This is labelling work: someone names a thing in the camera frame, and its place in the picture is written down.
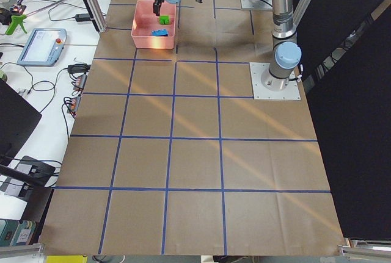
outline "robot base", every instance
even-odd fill
[[[250,63],[252,91],[254,99],[263,100],[301,100],[298,83],[291,81],[285,89],[275,92],[267,89],[261,82],[263,71],[269,68],[270,63]]]

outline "yellow object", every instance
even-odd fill
[[[47,256],[46,263],[86,263],[87,256]]]

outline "power adapter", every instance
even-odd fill
[[[91,65],[86,63],[76,63],[74,65],[68,65],[68,73],[70,74],[78,74],[78,73],[86,73],[90,70]]]
[[[76,22],[86,22],[91,21],[90,15],[88,13],[85,14],[76,14],[75,15]]]

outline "green clamp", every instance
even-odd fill
[[[169,25],[170,24],[170,16],[169,15],[160,15],[159,16],[160,25]]]
[[[15,31],[16,27],[18,27],[18,25],[20,25],[20,27],[22,28],[24,33],[27,33],[27,31],[25,30],[25,28],[23,26],[23,20],[26,19],[26,18],[27,18],[26,15],[20,15],[20,16],[12,15],[11,16],[10,26],[8,27],[8,29],[5,32],[5,34],[6,35],[12,35],[13,32]]]

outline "metal base plate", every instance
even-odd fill
[[[301,100],[298,83],[296,81],[289,82],[288,86],[282,91],[271,91],[261,83],[261,75],[263,71],[269,68],[270,63],[250,63],[251,82],[254,99],[265,100]],[[294,78],[294,72],[291,73],[291,78]]]
[[[240,0],[243,10],[272,11],[273,8],[258,0]]]

